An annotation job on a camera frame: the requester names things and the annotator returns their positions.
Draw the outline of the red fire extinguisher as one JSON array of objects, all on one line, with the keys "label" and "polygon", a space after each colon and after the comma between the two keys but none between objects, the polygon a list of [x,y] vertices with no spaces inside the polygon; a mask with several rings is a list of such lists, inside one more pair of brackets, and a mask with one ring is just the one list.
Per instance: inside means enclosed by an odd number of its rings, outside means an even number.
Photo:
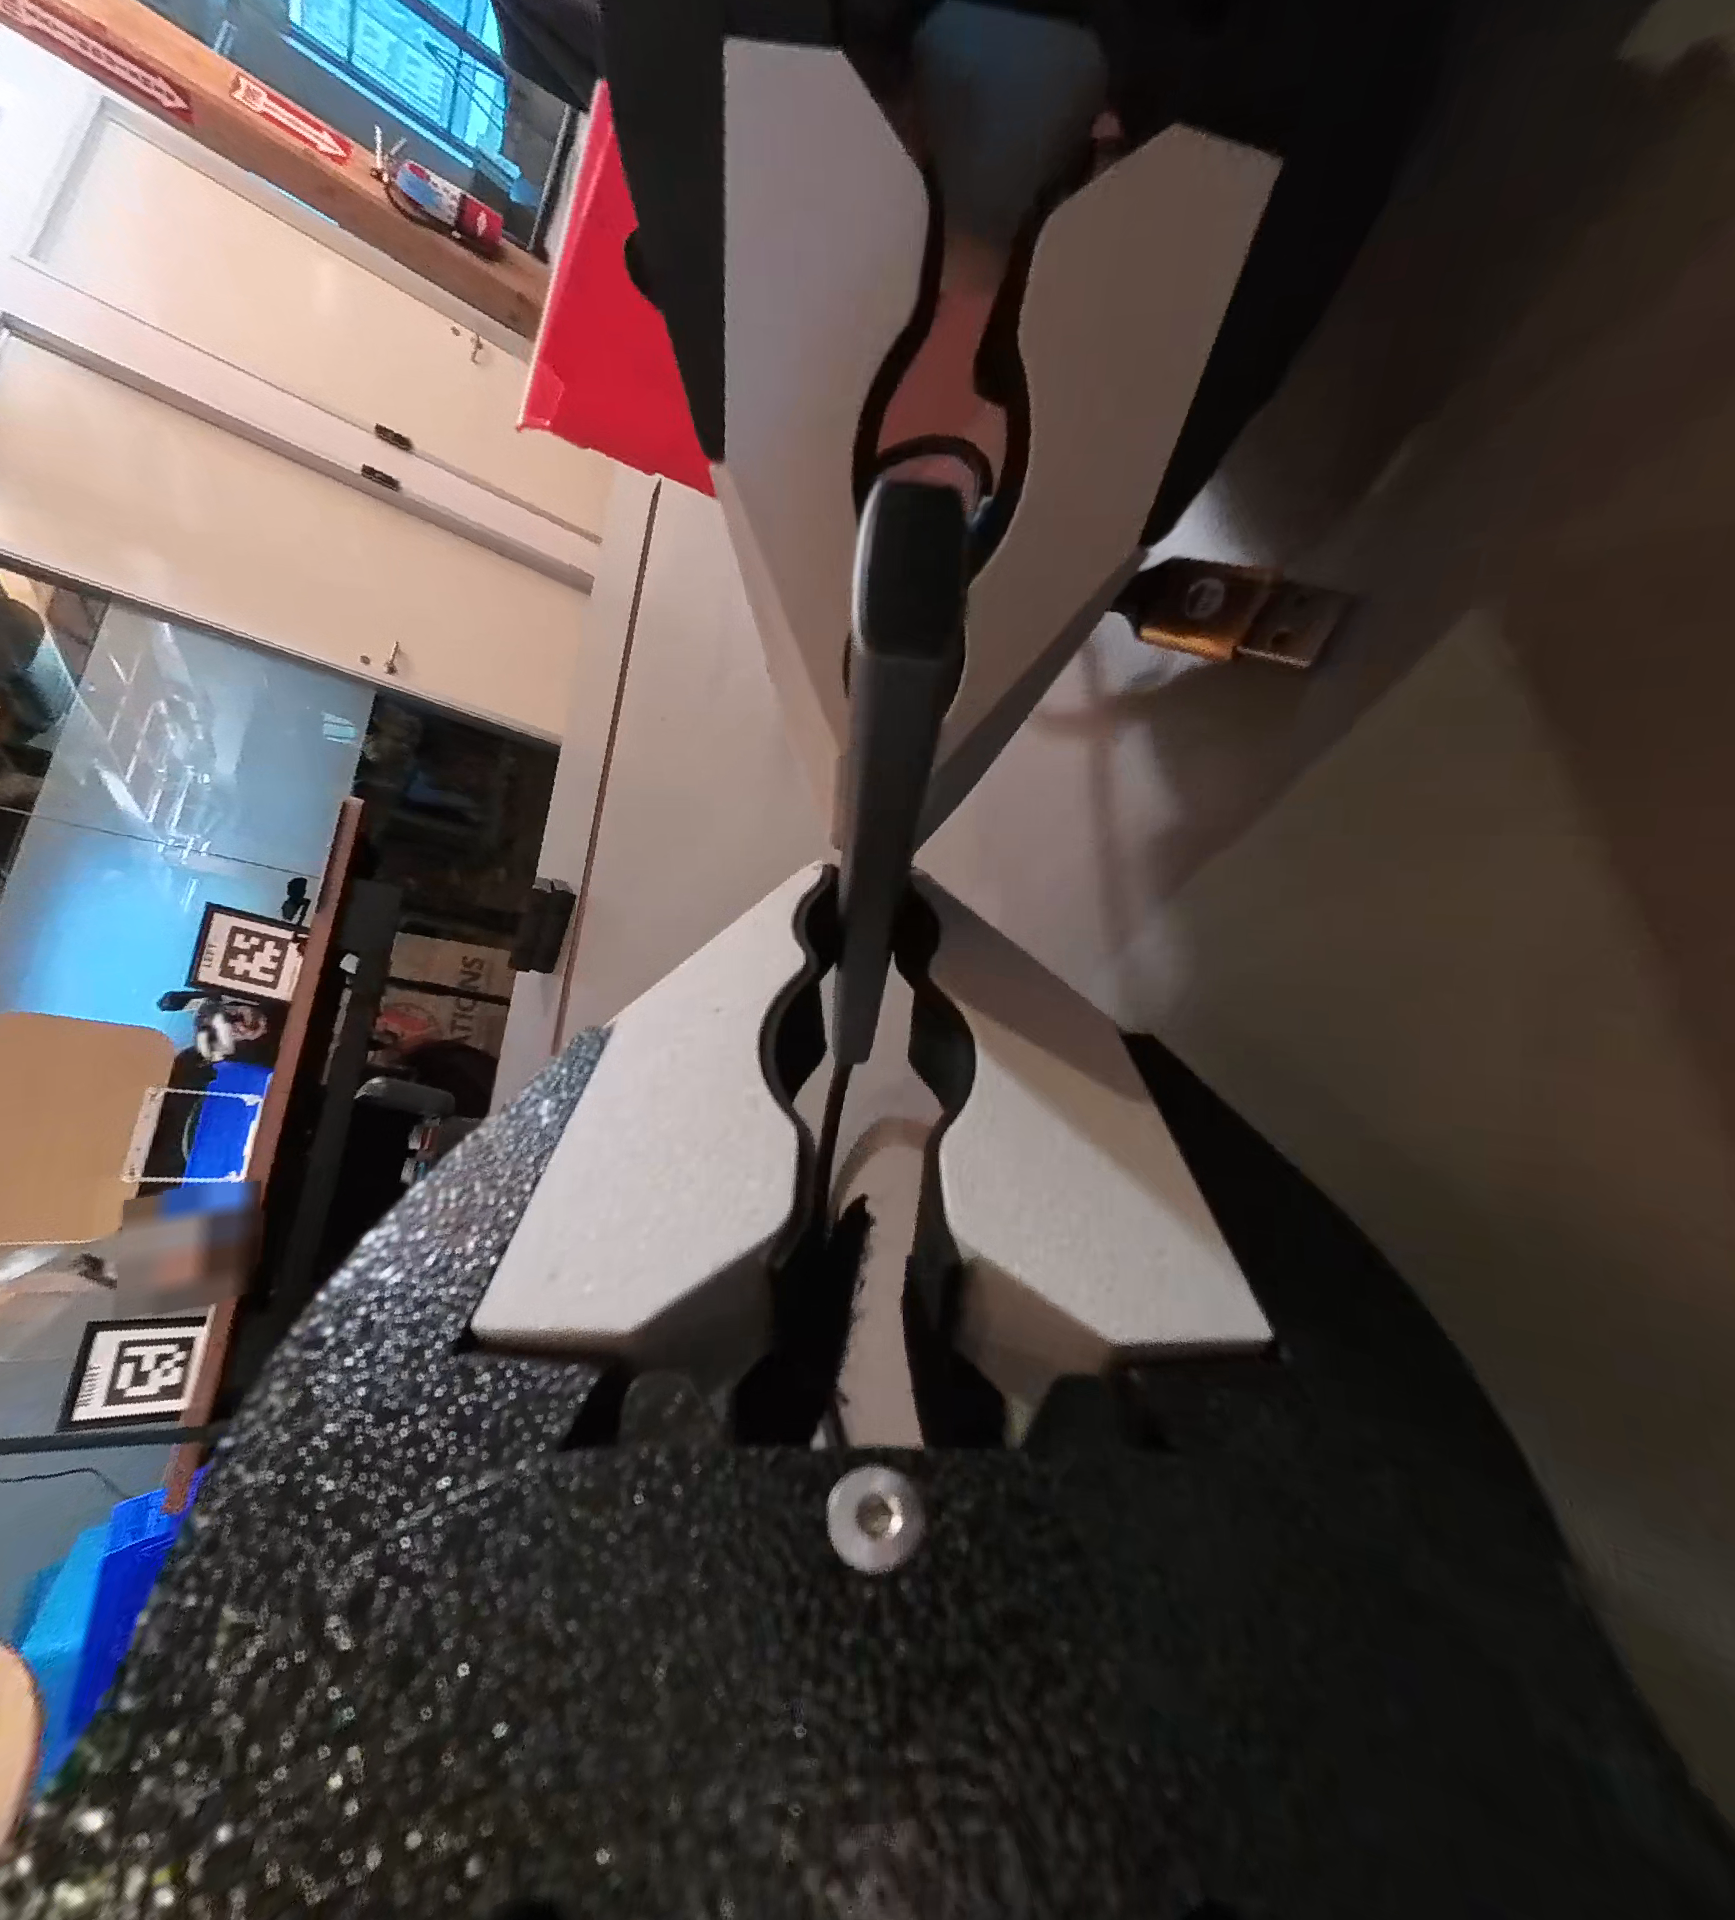
[{"label": "red fire extinguisher", "polygon": [[501,214],[475,195],[431,172],[421,162],[385,157],[375,166],[383,195],[405,220],[445,234],[483,260],[499,260],[505,247]]}]

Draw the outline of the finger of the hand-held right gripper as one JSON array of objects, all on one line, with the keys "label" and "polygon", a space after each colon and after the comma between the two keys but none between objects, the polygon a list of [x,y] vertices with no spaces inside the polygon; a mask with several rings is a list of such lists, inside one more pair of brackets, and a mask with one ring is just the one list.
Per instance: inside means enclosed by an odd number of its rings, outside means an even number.
[{"label": "finger of the hand-held right gripper", "polygon": [[921,815],[925,842],[1023,729],[1149,546],[1147,520],[1281,170],[1169,127],[1053,206],[1005,372],[1009,508],[975,568],[965,667]]},{"label": "finger of the hand-held right gripper", "polygon": [[845,791],[853,451],[907,326],[927,186],[835,48],[725,40],[725,455],[713,487],[783,726],[831,837]]}]

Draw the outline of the black usb-c cable blue tie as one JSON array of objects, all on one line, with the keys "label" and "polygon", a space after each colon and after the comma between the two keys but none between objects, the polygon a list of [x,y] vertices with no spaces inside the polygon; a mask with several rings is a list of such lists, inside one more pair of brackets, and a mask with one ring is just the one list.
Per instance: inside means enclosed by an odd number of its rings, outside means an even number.
[{"label": "black usb-c cable blue tie", "polygon": [[[877,485],[927,485],[957,494],[971,536],[995,516],[993,466],[967,438],[895,442],[877,455],[871,475]],[[1175,557],[1131,572],[1087,629],[1117,617],[1145,647],[1171,657],[1311,671],[1355,604],[1347,590],[1311,586],[1273,568]]]}]

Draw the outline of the person's right hand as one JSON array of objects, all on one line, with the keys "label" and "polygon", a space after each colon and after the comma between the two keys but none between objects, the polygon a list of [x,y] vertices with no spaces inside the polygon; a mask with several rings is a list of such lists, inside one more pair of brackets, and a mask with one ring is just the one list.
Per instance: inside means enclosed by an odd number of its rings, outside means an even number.
[{"label": "person's right hand", "polygon": [[1005,270],[1005,250],[947,229],[927,330],[881,417],[879,455],[935,437],[977,447],[993,470],[1003,465],[1005,413],[979,394],[975,358]]}]

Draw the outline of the large blue plastic bin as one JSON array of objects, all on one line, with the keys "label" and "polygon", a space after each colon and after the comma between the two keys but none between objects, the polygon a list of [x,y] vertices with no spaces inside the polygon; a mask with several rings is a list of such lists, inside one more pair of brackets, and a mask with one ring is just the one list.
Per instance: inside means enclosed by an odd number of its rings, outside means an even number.
[{"label": "large blue plastic bin", "polygon": [[167,1509],[161,1490],[117,1503],[35,1576],[17,1652],[41,1704],[37,1794],[111,1692],[139,1615],[203,1483],[193,1483],[179,1509]]}]

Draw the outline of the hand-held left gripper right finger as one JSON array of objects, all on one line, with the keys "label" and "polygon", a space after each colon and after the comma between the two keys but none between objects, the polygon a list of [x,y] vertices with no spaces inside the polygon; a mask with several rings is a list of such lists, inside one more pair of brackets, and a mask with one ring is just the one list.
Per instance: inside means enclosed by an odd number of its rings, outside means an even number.
[{"label": "hand-held left gripper right finger", "polygon": [[1119,1026],[927,876],[897,922],[923,1149],[901,1321],[927,1448],[997,1448],[1065,1381],[1273,1332]]}]

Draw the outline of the small blue plastic bin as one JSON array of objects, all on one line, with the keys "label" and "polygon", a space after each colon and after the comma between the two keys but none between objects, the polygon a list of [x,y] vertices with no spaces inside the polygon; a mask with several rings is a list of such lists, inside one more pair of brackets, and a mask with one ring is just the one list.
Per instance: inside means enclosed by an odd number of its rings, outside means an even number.
[{"label": "small blue plastic bin", "polygon": [[203,1084],[145,1088],[119,1176],[135,1188],[241,1185],[271,1081],[271,1068],[229,1059]]}]

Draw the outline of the brown cardboard box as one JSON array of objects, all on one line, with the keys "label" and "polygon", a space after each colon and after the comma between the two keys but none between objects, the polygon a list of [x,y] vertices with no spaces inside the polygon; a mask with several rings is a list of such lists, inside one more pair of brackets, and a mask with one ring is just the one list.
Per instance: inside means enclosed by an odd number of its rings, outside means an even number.
[{"label": "brown cardboard box", "polygon": [[399,1053],[465,1045],[495,1059],[511,988],[505,951],[403,930],[393,944],[375,1039]]}]

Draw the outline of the white door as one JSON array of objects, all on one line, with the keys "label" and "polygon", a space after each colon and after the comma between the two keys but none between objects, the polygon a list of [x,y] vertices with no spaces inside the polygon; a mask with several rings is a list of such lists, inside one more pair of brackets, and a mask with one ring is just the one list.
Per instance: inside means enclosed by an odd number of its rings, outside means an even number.
[{"label": "white door", "polygon": [[475,523],[415,463],[229,421],[0,321],[0,557],[557,744],[597,551]]},{"label": "white door", "polygon": [[137,324],[439,466],[541,494],[495,326],[287,195],[113,99],[89,110],[27,260]]}]

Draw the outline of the red plastic bin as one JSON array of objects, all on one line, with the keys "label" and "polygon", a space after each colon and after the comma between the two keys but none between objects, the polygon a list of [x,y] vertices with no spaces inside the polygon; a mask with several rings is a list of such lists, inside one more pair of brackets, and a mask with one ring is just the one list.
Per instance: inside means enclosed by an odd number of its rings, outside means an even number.
[{"label": "red plastic bin", "polygon": [[711,498],[725,447],[725,89],[605,86],[575,165],[519,425]]}]

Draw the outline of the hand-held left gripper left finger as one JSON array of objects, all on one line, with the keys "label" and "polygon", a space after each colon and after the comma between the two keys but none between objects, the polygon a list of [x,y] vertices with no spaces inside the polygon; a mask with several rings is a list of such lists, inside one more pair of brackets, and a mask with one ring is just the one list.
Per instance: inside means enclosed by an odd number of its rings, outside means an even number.
[{"label": "hand-held left gripper left finger", "polygon": [[515,1235],[473,1310],[477,1346],[687,1381],[735,1442],[839,1438],[839,1369],[871,1233],[831,1193],[837,876],[769,893],[601,1035]]}]

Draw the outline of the black white printed tag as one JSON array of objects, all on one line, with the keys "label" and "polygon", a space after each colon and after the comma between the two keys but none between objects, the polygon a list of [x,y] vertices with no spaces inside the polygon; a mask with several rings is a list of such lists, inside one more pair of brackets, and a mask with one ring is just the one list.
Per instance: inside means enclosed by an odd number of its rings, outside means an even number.
[{"label": "black white printed tag", "polygon": [[187,1428],[211,1322],[213,1309],[91,1319],[67,1369],[55,1433]]},{"label": "black white printed tag", "polygon": [[251,911],[205,903],[187,988],[275,1006],[291,1004],[305,954],[299,926]]}]

